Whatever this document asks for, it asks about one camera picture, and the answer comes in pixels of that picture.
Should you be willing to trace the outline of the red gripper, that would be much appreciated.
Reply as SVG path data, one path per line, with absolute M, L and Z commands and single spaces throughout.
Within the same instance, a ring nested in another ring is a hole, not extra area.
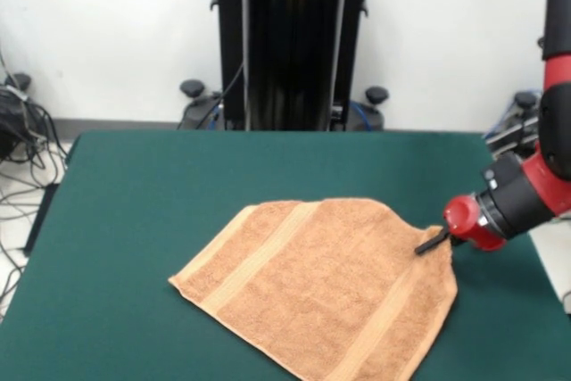
M 475 195 L 452 198 L 444 208 L 443 218 L 448 227 L 418 245 L 414 250 L 417 256 L 432 251 L 448 239 L 452 247 L 470 242 L 483 251 L 496 251 L 507 243 L 501 232 L 493 229 Z

